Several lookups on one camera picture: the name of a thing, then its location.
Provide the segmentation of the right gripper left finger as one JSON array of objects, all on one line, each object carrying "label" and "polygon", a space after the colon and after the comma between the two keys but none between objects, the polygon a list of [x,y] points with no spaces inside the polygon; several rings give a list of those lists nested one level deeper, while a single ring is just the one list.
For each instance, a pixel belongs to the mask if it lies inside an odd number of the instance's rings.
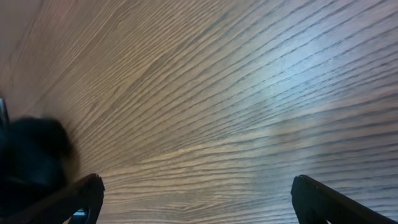
[{"label": "right gripper left finger", "polygon": [[19,213],[2,218],[1,224],[96,224],[105,187],[98,174],[90,174]]}]

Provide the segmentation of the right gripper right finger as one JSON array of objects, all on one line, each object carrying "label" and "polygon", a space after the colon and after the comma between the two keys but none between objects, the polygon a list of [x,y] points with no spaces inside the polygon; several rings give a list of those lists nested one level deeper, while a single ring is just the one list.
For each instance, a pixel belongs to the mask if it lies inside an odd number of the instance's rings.
[{"label": "right gripper right finger", "polygon": [[290,194],[300,224],[397,224],[307,175],[294,178]]}]

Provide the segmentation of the black polo shirt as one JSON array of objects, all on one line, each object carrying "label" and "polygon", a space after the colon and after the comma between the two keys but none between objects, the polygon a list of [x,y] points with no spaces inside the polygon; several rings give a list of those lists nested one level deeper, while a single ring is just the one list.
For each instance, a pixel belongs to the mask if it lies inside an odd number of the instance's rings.
[{"label": "black polo shirt", "polygon": [[57,119],[20,118],[1,128],[1,217],[67,186],[62,159],[72,150]]}]

